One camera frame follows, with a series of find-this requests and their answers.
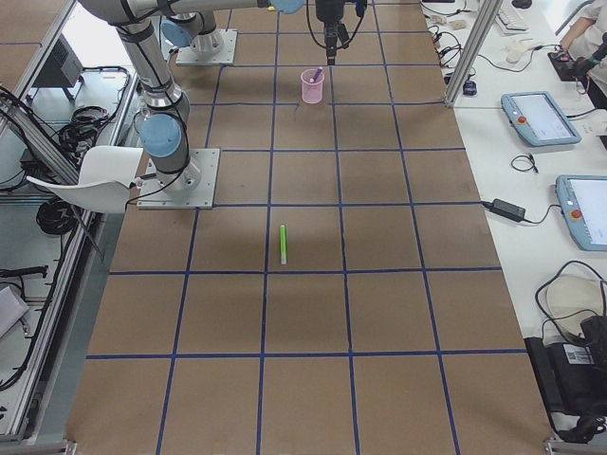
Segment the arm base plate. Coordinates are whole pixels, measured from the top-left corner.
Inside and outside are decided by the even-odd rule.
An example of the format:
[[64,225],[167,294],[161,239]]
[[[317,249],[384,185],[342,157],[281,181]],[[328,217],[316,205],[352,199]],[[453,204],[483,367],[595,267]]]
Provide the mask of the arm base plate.
[[232,28],[198,35],[189,47],[179,49],[175,62],[179,66],[232,65],[236,41],[237,30]]
[[151,158],[147,173],[156,176],[140,186],[139,209],[211,209],[220,161],[219,149],[190,149],[190,164],[177,180],[158,173]]

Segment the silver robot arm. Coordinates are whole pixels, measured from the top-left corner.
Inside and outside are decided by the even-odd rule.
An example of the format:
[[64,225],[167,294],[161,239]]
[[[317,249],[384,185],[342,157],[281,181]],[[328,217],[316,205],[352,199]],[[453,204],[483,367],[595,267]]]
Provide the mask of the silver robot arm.
[[177,47],[190,46],[199,37],[214,38],[214,13],[224,9],[274,7],[294,12],[278,1],[82,1],[92,15],[113,27],[138,72],[149,116],[139,127],[144,151],[156,168],[162,189],[181,191],[197,185],[201,171],[193,163],[187,132],[190,102],[176,83],[156,38],[152,18],[167,18],[163,34]]
[[[342,22],[343,1],[317,1],[316,18],[323,26],[323,41],[316,45],[325,51],[327,63],[335,63],[338,51],[347,48],[353,36]],[[177,49],[176,63],[189,66],[231,65],[234,61],[237,31],[219,29],[211,11],[166,12],[160,24],[166,41]]]

